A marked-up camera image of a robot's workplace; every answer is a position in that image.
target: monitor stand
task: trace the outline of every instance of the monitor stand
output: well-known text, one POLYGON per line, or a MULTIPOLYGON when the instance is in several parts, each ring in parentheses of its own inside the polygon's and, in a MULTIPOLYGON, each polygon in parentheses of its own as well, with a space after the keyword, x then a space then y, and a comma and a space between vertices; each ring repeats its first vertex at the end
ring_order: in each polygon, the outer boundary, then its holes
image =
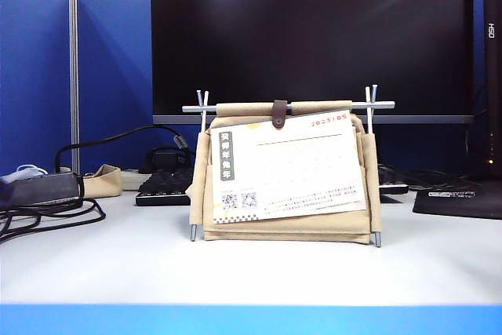
POLYGON ((413 212, 502 220, 502 180, 480 183, 472 191, 474 196, 469 191, 419 191, 413 212))

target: power adapter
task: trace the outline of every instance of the power adapter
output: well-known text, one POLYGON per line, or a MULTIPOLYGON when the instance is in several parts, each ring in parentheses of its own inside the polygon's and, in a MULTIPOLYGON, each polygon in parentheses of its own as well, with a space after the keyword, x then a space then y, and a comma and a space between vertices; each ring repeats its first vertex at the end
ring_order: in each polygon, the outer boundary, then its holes
POLYGON ((80 186, 71 172, 15 180, 0 187, 0 203, 8 208, 69 202, 80 198, 80 186))

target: metal frame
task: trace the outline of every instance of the metal frame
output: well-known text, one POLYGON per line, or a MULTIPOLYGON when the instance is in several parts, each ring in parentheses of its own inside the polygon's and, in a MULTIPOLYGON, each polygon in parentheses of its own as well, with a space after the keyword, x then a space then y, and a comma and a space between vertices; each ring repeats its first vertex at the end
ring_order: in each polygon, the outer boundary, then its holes
MULTIPOLYGON (((70 113, 71 143, 80 143, 80 110, 78 103, 78 10, 77 0, 69 0, 70 21, 70 113)), ((80 150, 71 150, 71 168, 80 174, 80 150)))
MULTIPOLYGON (((373 87, 370 89, 368 86, 365 88, 366 90, 366 102, 353 102, 351 108, 357 108, 357 109, 366 109, 367 111, 367 126, 368 126, 368 133, 373 133, 373 112, 375 109, 393 109, 395 107, 395 102, 394 101, 378 101, 377 102, 377 85, 373 85, 373 87)), ((195 113, 195 112, 200 112, 200 117, 201 117, 201 133, 206 131, 207 128, 207 112, 216 112, 216 106, 208 106, 208 99, 209 99, 209 92, 206 90, 204 92, 204 99, 202 99, 202 92, 201 90, 197 91, 197 99, 198 99, 198 106, 183 106, 183 112, 190 112, 190 113, 195 113)), ((287 110, 291 110, 291 104, 286 105, 287 110)), ((197 224, 191 224, 190 225, 190 240, 194 242, 197 238, 197 224)), ((381 247, 382 246, 382 238, 381 238, 381 233, 379 231, 375 231, 372 233, 375 236, 375 246, 376 247, 381 247)))
MULTIPOLYGON (((366 115, 358 115, 363 123, 366 115)), ((211 122, 214 115, 208 115, 211 122)), ((154 115, 153 122, 157 125, 197 125, 199 115, 154 115)), ((474 115, 374 115, 375 125, 469 125, 474 121, 474 115)))

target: calendar stand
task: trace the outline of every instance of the calendar stand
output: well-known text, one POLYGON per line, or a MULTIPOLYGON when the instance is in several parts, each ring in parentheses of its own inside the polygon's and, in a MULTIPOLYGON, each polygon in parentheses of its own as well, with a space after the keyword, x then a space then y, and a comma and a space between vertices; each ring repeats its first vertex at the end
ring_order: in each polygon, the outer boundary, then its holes
MULTIPOLYGON (((206 119, 207 119, 207 113, 208 112, 216 112, 216 106, 209 106, 208 105, 208 100, 209 100, 209 92, 205 91, 204 97, 202 97, 202 92, 200 90, 197 91, 197 97, 198 97, 198 106, 183 106, 183 112, 185 113, 200 113, 201 114, 201 133, 199 134, 199 141, 198 141, 198 150, 197 152, 199 153, 199 143, 202 144, 208 144, 209 143, 209 135, 206 132, 206 119)), ((369 201, 368 203, 371 204, 371 210, 368 209, 370 215, 369 217, 371 218, 371 232, 374 236, 374 244, 376 247, 381 247, 381 234, 380 234, 380 196, 378 194, 378 172, 377 172, 377 157, 376 157, 376 149, 374 148, 374 135, 373 135, 373 113, 375 109, 390 109, 395 107, 395 102, 394 101, 377 101, 377 86, 373 86, 372 89, 369 87, 366 87, 366 102, 351 102, 351 101, 345 101, 345 108, 350 108, 350 109, 366 109, 367 112, 367 134, 365 135, 366 141, 367 139, 370 139, 370 143, 368 144, 370 146, 369 152, 365 152, 365 158, 366 155, 371 156, 371 164, 370 166, 366 167, 367 175, 371 175, 371 179, 368 180, 368 196, 369 196, 369 201)), ((295 104, 324 104, 323 102, 320 103, 295 103, 295 104)), ((286 110, 291 111, 293 109, 293 104, 285 104, 286 110)), ((319 108, 316 111, 322 111, 322 110, 328 110, 327 108, 319 108)), ((207 165, 208 161, 208 156, 207 156, 207 150, 205 150, 206 155, 201 157, 199 161, 196 159, 195 162, 195 170, 203 166, 205 163, 207 165)), ((198 183, 198 185, 206 185, 206 173, 203 174, 203 177, 201 178, 202 183, 198 183)), ((201 208, 200 213, 198 213, 196 219, 192 219, 192 208, 191 208, 191 234, 190 234, 190 239, 191 241, 196 240, 196 235, 197 235, 197 229, 198 229, 198 224, 202 224, 202 207, 204 208, 209 208, 209 206, 212 205, 212 195, 207 195, 207 197, 210 196, 211 200, 208 200, 207 198, 204 197, 204 195, 193 195, 192 192, 189 192, 192 189, 192 186, 187 190, 187 193, 189 196, 191 196, 191 201, 192 205, 194 205, 194 202, 197 202, 196 206, 201 208)), ((230 239, 248 239, 250 237, 251 239, 268 239, 266 236, 261 238, 259 235, 253 235, 251 231, 243 231, 239 233, 239 231, 222 231, 221 229, 216 229, 215 231, 206 231, 206 238, 207 239, 225 239, 226 237, 230 239)), ((297 238, 289 238, 288 232, 285 233, 286 235, 283 235, 281 233, 278 234, 273 234, 273 237, 270 239, 297 239, 297 238)), ((354 238, 354 242, 360 242, 360 243, 368 243, 369 239, 366 237, 358 237, 359 234, 354 234, 351 235, 354 238)), ((298 239, 311 239, 311 240, 341 240, 341 241, 351 241, 352 239, 348 236, 345 235, 343 232, 340 234, 334 234, 334 235, 329 235, 326 238, 323 237, 316 237, 311 236, 311 237, 305 237, 302 238, 302 234, 299 233, 297 235, 299 237, 298 239)))

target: brown leather strap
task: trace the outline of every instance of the brown leather strap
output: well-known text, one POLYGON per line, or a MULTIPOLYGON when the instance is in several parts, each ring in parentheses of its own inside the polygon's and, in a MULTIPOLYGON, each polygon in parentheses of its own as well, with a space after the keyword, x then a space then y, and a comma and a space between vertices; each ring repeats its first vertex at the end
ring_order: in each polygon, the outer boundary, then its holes
POLYGON ((286 105, 288 101, 275 100, 274 105, 272 105, 272 125, 276 129, 281 129, 284 127, 286 122, 286 105))

